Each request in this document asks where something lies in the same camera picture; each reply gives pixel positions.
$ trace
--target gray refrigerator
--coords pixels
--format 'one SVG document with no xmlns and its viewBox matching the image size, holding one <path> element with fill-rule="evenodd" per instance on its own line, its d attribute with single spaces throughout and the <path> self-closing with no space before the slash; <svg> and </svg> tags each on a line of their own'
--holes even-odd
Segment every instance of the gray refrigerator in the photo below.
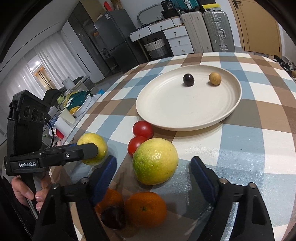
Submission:
<svg viewBox="0 0 296 241">
<path fill-rule="evenodd" d="M 139 44 L 129 38 L 136 27 L 124 9 L 106 12 L 94 26 L 123 72 L 147 62 Z"/>
</svg>

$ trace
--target hand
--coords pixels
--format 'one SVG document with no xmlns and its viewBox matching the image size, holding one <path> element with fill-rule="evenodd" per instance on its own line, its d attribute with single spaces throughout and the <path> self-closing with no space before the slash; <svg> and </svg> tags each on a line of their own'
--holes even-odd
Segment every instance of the hand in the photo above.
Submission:
<svg viewBox="0 0 296 241">
<path fill-rule="evenodd" d="M 35 195 L 36 201 L 38 202 L 36 204 L 36 209 L 38 212 L 40 212 L 41 207 L 44 203 L 44 200 L 48 194 L 48 191 L 50 189 L 52 182 L 50 180 L 50 176 L 47 173 L 45 177 L 41 180 L 41 187 L 42 189 L 38 191 Z M 29 189 L 29 187 L 21 180 L 20 176 L 14 177 L 11 181 L 13 192 L 15 193 L 15 196 L 17 200 L 28 207 L 28 202 L 26 198 L 33 200 L 34 194 Z"/>
</svg>

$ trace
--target tomato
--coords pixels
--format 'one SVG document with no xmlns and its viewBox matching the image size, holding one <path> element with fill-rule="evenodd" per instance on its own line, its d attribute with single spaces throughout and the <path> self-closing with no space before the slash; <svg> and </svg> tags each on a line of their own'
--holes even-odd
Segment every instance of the tomato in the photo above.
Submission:
<svg viewBox="0 0 296 241">
<path fill-rule="evenodd" d="M 150 139 L 154 135 L 153 128 L 147 121 L 138 121 L 133 125 L 133 133 L 135 136 L 142 136 Z"/>
<path fill-rule="evenodd" d="M 146 140 L 148 140 L 146 137 L 141 137 L 141 136 L 134 137 L 133 139 L 131 139 L 128 144 L 128 153 L 130 155 L 134 155 L 138 147 Z"/>
</svg>

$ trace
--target plate rim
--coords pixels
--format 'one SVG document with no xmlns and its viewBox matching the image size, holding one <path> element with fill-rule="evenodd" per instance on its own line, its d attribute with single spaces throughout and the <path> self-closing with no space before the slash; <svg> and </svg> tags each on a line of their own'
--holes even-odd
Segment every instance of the plate rim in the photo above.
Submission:
<svg viewBox="0 0 296 241">
<path fill-rule="evenodd" d="M 237 81 L 238 84 L 239 84 L 239 91 L 240 91 L 240 94 L 239 94 L 239 98 L 238 98 L 238 101 L 236 102 L 236 104 L 235 104 L 235 105 L 234 105 L 234 106 L 233 106 L 233 107 L 232 107 L 227 113 L 225 113 L 223 116 L 221 116 L 221 117 L 219 117 L 219 118 L 217 118 L 217 119 L 215 119 L 215 120 L 213 120 L 213 121 L 211 121 L 211 122 L 209 122 L 209 123 L 206 123 L 206 124 L 203 124 L 203 125 L 198 125 L 198 126 L 187 126 L 187 127 L 182 127 L 182 128 L 181 128 L 181 127 L 171 127 L 171 126 L 160 126 L 160 125 L 157 125 L 157 124 L 155 124 L 155 123 L 153 123 L 153 122 L 149 122 L 149 121 L 147 121 L 145 118 L 143 118 L 143 117 L 141 116 L 141 114 L 139 113 L 139 111 L 138 111 L 138 104 L 139 104 L 139 102 L 138 102 L 138 98 L 139 98 L 140 94 L 143 92 L 143 90 L 146 88 L 146 86 L 148 86 L 152 81 L 154 81 L 156 78 L 162 76 L 163 74 L 167 74 L 167 73 L 169 73 L 169 72 L 171 72 L 171 71 L 174 71 L 174 70 L 176 70 L 176 69 L 181 69 L 181 68 L 185 68 L 185 67 L 189 67 L 189 66 L 208 66 L 208 67 L 214 67 L 214 68 L 222 69 L 222 70 L 224 70 L 224 71 L 230 73 L 230 74 L 236 79 L 236 81 Z M 176 68 L 176 69 L 172 69 L 172 70 L 170 70 L 170 71 L 168 71 L 168 72 L 166 72 L 166 73 L 162 73 L 161 75 L 159 75 L 159 76 L 155 77 L 154 79 L 152 79 L 148 84 L 146 84 L 146 85 L 143 87 L 143 89 L 140 91 L 140 93 L 139 93 L 138 96 L 137 96 L 137 100 L 136 100 L 136 110 L 137 110 L 137 113 L 139 114 L 139 116 L 140 116 L 143 120 L 147 121 L 148 123 L 150 123 L 150 124 L 152 124 L 152 125 L 154 125 L 154 126 L 157 126 L 157 127 L 159 127 L 159 128 L 165 129 L 165 130 L 173 130 L 173 131 L 193 131 L 193 130 L 204 129 L 204 128 L 210 127 L 210 126 L 212 126 L 212 125 L 215 125 L 215 124 L 217 124 L 218 122 L 224 120 L 226 117 L 228 117 L 228 116 L 229 116 L 229 115 L 235 110 L 235 108 L 238 106 L 238 104 L 240 103 L 240 101 L 241 101 L 241 99 L 242 99 L 242 85 L 241 85 L 239 79 L 238 79 L 233 73 L 231 73 L 230 71 L 228 71 L 228 70 L 226 70 L 226 69 L 223 69 L 223 68 L 220 68 L 220 67 L 216 67 L 216 66 L 212 66 L 212 65 L 206 65 L 206 64 L 202 64 L 202 65 L 201 65 L 201 64 L 191 64 L 191 65 L 182 66 L 182 67 L 180 67 L 180 68 Z"/>
</svg>

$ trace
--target window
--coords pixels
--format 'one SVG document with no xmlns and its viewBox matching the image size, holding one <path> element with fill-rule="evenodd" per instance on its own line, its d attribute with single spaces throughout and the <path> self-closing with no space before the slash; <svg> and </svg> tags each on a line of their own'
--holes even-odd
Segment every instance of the window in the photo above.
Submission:
<svg viewBox="0 0 296 241">
<path fill-rule="evenodd" d="M 52 79 L 42 65 L 34 71 L 34 75 L 46 90 L 56 89 Z"/>
</svg>

